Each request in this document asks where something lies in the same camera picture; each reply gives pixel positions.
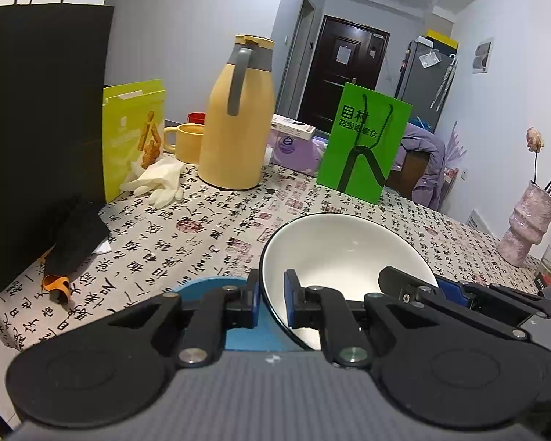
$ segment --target glass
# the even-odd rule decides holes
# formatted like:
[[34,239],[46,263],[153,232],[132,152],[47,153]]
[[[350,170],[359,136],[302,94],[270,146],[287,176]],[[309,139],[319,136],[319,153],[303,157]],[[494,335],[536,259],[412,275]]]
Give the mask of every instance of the glass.
[[547,246],[547,250],[545,250],[543,257],[541,258],[539,272],[551,275],[551,245]]

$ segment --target table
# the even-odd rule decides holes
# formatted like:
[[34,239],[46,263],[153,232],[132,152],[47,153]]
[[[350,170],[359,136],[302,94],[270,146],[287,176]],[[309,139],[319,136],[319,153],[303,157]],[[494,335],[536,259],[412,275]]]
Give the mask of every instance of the table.
[[207,186],[195,166],[183,175],[185,199],[164,209],[122,194],[100,212],[112,251],[86,260],[71,277],[72,301],[60,306],[42,289],[37,262],[0,294],[0,338],[23,350],[198,277],[246,276],[259,265],[265,242],[292,219],[339,212],[377,222],[415,247],[436,275],[498,282],[535,293],[537,260],[515,268],[495,248],[497,239],[384,190],[372,205],[316,179],[279,166],[263,170],[245,192]]

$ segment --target green paper bag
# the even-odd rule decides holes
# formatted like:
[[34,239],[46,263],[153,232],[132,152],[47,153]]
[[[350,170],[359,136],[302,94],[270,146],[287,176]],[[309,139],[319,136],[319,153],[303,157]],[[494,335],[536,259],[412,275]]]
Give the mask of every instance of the green paper bag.
[[412,108],[346,83],[317,183],[376,204]]

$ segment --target dark wooden door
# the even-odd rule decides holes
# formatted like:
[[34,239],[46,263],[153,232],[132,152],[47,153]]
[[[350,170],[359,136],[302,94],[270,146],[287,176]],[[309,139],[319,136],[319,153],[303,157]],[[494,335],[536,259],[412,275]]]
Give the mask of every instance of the dark wooden door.
[[326,16],[298,120],[329,133],[345,83],[375,89],[389,33]]

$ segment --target dried flower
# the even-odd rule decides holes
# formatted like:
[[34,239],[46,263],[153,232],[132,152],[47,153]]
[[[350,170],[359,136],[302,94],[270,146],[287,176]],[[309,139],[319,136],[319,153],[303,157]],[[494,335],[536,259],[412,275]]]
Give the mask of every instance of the dried flower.
[[545,147],[543,136],[535,128],[529,128],[526,131],[526,147],[529,148],[530,152],[535,153],[541,152],[541,149]]

